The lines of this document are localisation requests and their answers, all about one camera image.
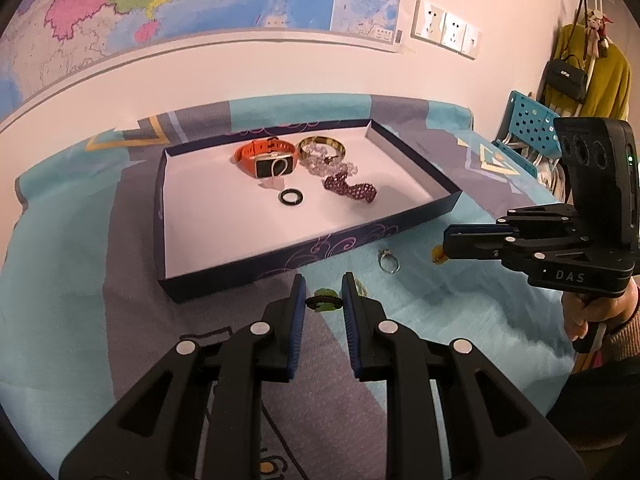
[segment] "orange watch strap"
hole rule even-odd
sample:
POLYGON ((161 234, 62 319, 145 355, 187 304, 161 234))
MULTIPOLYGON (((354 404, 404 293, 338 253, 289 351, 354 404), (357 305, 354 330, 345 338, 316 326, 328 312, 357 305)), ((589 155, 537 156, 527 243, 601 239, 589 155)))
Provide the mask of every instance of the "orange watch strap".
POLYGON ((237 164, 240 164, 248 174, 255 177, 255 161, 253 157, 271 152, 290 153, 293 155, 293 165, 295 168, 298 161, 298 149, 294 144, 280 140, 277 137, 256 139, 240 146, 234 153, 234 160, 237 164))

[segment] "gold bangle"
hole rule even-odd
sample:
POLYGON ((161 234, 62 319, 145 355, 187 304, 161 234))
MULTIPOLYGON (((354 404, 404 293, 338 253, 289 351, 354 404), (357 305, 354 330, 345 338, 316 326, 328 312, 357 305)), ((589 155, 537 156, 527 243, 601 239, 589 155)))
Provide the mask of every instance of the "gold bangle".
POLYGON ((310 145, 312 142, 315 142, 316 144, 326 144, 327 146, 330 146, 337 152, 337 155, 326 156, 324 158, 324 162, 326 164, 329 164, 333 161, 342 162, 344 160, 344 157, 347 154, 347 149, 344 147, 344 144, 341 143, 339 140, 332 139, 331 137, 313 136, 313 137, 307 137, 306 139, 302 139, 298 143, 299 160, 305 160, 306 158, 308 158, 309 153, 307 153, 302 148, 310 145))

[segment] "handbag strap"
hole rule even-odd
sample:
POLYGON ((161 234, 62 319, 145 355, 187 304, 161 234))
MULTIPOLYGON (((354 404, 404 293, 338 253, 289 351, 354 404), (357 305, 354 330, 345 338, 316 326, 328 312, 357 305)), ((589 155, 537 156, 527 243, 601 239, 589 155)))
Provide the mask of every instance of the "handbag strap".
POLYGON ((580 61, 580 59, 578 58, 578 56, 576 56, 575 54, 571 54, 570 56, 564 56, 565 54, 567 54, 569 52, 569 46, 571 45, 571 40, 574 36, 574 31, 575 31, 575 26, 578 23, 578 20, 580 19, 580 11, 582 10, 582 3, 584 2, 584 53, 582 54, 582 63, 580 64, 580 69, 584 69, 584 65, 587 61, 587 23, 588 23, 588 10, 587 10, 587 0, 580 0, 580 3, 578 3, 578 10, 575 11, 575 19, 574 19, 574 26, 571 28, 571 34, 569 34, 569 39, 566 42, 566 45, 564 46, 564 50, 562 51, 562 54, 560 54, 560 59, 562 59, 563 61, 566 61, 567 59, 569 59, 571 56, 575 57, 575 59, 578 59, 578 62, 580 61))

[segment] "map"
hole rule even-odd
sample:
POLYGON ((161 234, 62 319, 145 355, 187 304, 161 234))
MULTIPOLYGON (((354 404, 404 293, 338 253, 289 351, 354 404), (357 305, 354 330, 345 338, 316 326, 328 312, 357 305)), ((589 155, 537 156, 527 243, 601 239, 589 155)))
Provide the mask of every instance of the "map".
POLYGON ((23 0, 0 38, 0 120, 43 88, 140 46, 238 28, 392 42, 399 0, 23 0))

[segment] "knit sweater cuff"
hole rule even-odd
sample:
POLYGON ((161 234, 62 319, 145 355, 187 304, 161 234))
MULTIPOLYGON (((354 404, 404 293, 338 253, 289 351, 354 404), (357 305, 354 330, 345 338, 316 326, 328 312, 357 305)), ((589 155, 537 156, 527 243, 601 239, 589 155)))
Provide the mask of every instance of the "knit sweater cuff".
POLYGON ((633 316, 620 329, 606 336, 602 345, 605 362, 622 361, 640 354, 640 309, 636 305, 633 316))

